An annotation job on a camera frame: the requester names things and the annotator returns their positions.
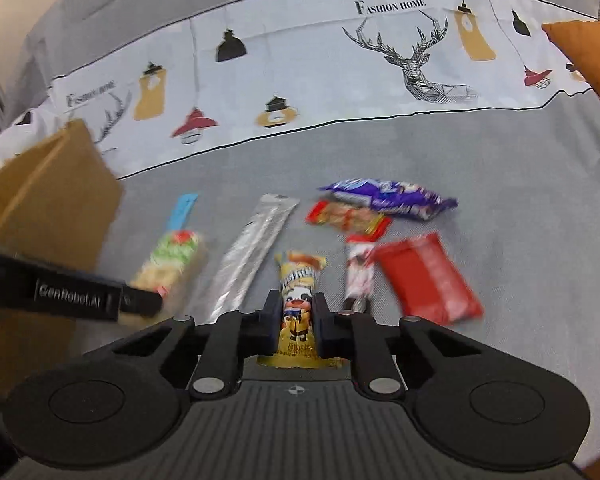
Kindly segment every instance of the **purple snack package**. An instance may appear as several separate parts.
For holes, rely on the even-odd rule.
[[[442,198],[417,184],[393,180],[352,178],[319,189],[329,191],[334,198],[343,202],[416,220],[431,220],[445,209],[458,207],[455,198]]]

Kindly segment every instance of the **lamp illustration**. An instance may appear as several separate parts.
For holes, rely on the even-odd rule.
[[[266,111],[256,117],[256,124],[272,128],[293,121],[298,116],[298,112],[295,108],[287,106],[286,101],[285,98],[274,95],[267,103]]]
[[[525,65],[525,86],[535,86],[536,88],[547,88],[551,80],[547,77],[552,70],[544,72],[534,72],[529,70]]]
[[[200,138],[202,130],[212,126],[218,126],[218,122],[205,117],[198,108],[193,108],[185,123],[174,131],[171,137],[180,137],[183,144],[192,144]]]
[[[464,46],[469,57],[474,61],[491,61],[492,59],[496,59],[496,53],[487,44],[478,29],[475,14],[466,6],[464,0],[462,0],[462,5],[458,6],[458,10],[454,11],[454,17],[458,26],[458,32],[460,33],[462,46]]]
[[[224,41],[218,45],[216,52],[216,61],[229,61],[235,57],[244,56],[247,54],[247,49],[244,43],[234,36],[234,32],[228,28],[223,35]]]
[[[140,100],[134,110],[134,119],[144,121],[161,116],[164,112],[164,86],[167,71],[160,65],[149,63],[142,72],[140,83]]]
[[[573,66],[571,63],[567,63],[567,64],[565,65],[565,68],[566,68],[566,69],[567,69],[569,72],[571,72],[571,78],[572,78],[572,79],[575,79],[576,81],[580,81],[580,82],[583,82],[583,83],[586,83],[586,82],[587,82],[587,80],[586,80],[586,79],[584,79],[584,77],[583,77],[583,75],[580,73],[580,71],[579,71],[579,70],[578,70],[576,67],[574,67],[574,66]]]
[[[512,9],[511,12],[513,12],[513,29],[518,34],[531,38],[531,32],[529,32],[529,28],[526,26],[526,23],[518,17],[515,10]]]

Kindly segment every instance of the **red lamp print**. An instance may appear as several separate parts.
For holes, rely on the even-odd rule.
[[[183,144],[192,144],[200,138],[202,130],[212,126],[218,126],[218,122],[205,117],[198,108],[193,108],[184,124],[173,132],[171,137],[180,137]]]
[[[544,72],[534,72],[529,70],[525,65],[525,86],[535,86],[536,88],[547,88],[551,80],[547,77],[552,70]]]

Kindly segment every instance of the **deer antler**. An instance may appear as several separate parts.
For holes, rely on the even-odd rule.
[[[391,56],[395,59],[404,60],[404,58],[400,54],[398,54],[393,47],[390,47],[389,45],[385,45],[382,42],[382,36],[380,36],[379,32],[378,32],[378,44],[374,44],[373,41],[365,38],[365,35],[362,34],[362,27],[365,26],[366,20],[367,20],[367,18],[365,18],[363,20],[363,22],[360,23],[360,26],[356,29],[356,36],[358,37],[357,39],[354,38],[352,35],[350,35],[346,28],[342,27],[342,30],[344,30],[344,33],[347,35],[347,37],[351,41],[358,44],[362,48],[366,48],[368,50],[373,50],[375,52],[382,52],[383,54],[387,54],[388,56]]]
[[[439,41],[441,41],[445,37],[446,30],[448,29],[448,26],[449,26],[449,21],[446,17],[445,17],[445,28],[440,29],[440,23],[438,22],[438,20],[436,18],[432,18],[426,12],[422,12],[422,13],[433,22],[434,30],[431,33],[431,39],[428,40],[427,37],[424,35],[424,33],[420,30],[420,28],[416,27],[418,29],[418,34],[420,35],[421,41],[418,42],[418,44],[413,47],[413,56],[411,56],[411,60],[414,63],[417,63],[418,65],[424,64],[424,61],[422,60],[424,51],[427,50],[428,48],[434,46]]]
[[[100,131],[100,139],[95,141],[96,144],[102,142],[111,133],[111,129],[118,124],[126,110],[129,108],[129,104],[131,103],[131,92],[126,95],[124,104],[122,99],[120,99],[113,92],[110,92],[109,95],[111,95],[111,97],[113,97],[116,101],[116,111],[113,112],[113,114],[111,114],[108,110],[104,111],[104,115],[107,120]]]

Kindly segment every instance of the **yellow lamp print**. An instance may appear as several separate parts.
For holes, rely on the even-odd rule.
[[[167,71],[160,65],[149,63],[140,78],[140,100],[134,110],[136,121],[161,116],[164,112],[164,85]]]
[[[458,10],[454,11],[456,25],[460,32],[460,40],[467,54],[474,61],[491,61],[496,59],[496,53],[487,44],[478,29],[474,13],[466,6],[464,0]]]

